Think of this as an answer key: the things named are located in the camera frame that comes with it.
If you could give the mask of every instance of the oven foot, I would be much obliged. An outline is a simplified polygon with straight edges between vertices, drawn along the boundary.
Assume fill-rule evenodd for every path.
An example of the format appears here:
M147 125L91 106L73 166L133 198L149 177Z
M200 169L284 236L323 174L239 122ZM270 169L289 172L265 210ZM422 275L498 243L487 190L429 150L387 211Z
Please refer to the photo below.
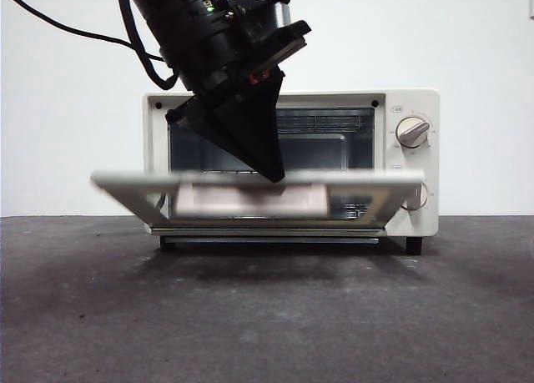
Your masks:
M159 248L162 251L170 251L174 249L174 243L167 242L167 240L165 239L165 236L161 235L159 236Z
M422 246L422 237L406 237L406 254L415 256L421 255Z

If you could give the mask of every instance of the black cable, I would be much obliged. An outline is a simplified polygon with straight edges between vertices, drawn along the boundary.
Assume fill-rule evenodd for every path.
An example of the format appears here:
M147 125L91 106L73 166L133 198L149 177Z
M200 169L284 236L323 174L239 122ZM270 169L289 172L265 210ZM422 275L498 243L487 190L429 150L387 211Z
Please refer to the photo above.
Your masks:
M52 24L54 27L59 28L59 29L61 29L63 31L66 31L68 33L81 35L82 37L86 37L86 38L99 39L99 40L105 41L107 43L117 43L119 45L123 45L123 46L125 46L127 48L133 49L134 51L136 50L134 48L134 46L132 45L132 43L129 43L128 41L124 41L123 39L115 38L115 37L108 37L107 35L90 33L88 31L78 30L77 28L72 28L72 27L66 26L64 24L61 24L60 22L56 22L55 20L53 20L52 18L50 18L46 14L43 14L43 13L39 12L38 10L32 8L27 3L25 3L23 0L12 0L12 1L14 1L21 8L24 8L25 10L30 12L33 16L36 16L36 17L40 18L41 20L43 20L43 21L45 21L45 22L47 22L49 24ZM152 55L150 53L145 53L145 56L147 58L150 58L150 59L153 59L153 60L158 60L160 62L164 61L163 58L161 58L160 56Z
M133 50L135 50L139 60L141 61L141 64L143 64L144 71L148 74L150 79L158 85L158 87L164 90L171 89L178 80L178 74L176 73L169 77L167 80L163 80L156 73L152 62L150 62L149 56L144 50L143 42L139 37L137 28L135 27L135 20L132 14L132 7L130 6L130 0L118 0L118 5L120 6L120 12L123 15L126 33L128 33L128 38L132 43Z

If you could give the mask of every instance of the control knob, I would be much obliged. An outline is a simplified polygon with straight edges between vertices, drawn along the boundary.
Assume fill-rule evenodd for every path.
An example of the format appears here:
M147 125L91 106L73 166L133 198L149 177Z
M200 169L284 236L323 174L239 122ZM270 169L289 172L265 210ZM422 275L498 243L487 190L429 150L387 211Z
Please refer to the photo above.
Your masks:
M431 124L427 121L411 116L397 126L397 139L403 147L417 148L428 139L430 128Z

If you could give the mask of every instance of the white wall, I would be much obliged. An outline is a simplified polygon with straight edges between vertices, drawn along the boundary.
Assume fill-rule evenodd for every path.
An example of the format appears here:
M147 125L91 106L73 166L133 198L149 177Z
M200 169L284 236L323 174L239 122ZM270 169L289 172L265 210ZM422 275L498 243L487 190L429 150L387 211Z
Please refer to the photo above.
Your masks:
M66 34L2 1L3 215L124 213L88 176L142 168L141 98L157 88L129 50ZM67 24L125 37L116 0L27 1ZM528 6L293 0L294 19L314 31L283 64L284 89L437 88L441 212L534 214Z

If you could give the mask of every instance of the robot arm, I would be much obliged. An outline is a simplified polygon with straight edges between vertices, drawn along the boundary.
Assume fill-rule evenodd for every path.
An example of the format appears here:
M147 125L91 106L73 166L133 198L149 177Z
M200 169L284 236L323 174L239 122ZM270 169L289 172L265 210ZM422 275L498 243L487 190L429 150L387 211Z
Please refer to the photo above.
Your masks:
M305 46L310 27L290 23L290 0L133 0L174 75L161 79L137 35L129 0L124 23L145 70L162 89L178 76L194 96L167 113L273 182L284 178L275 106L278 64Z

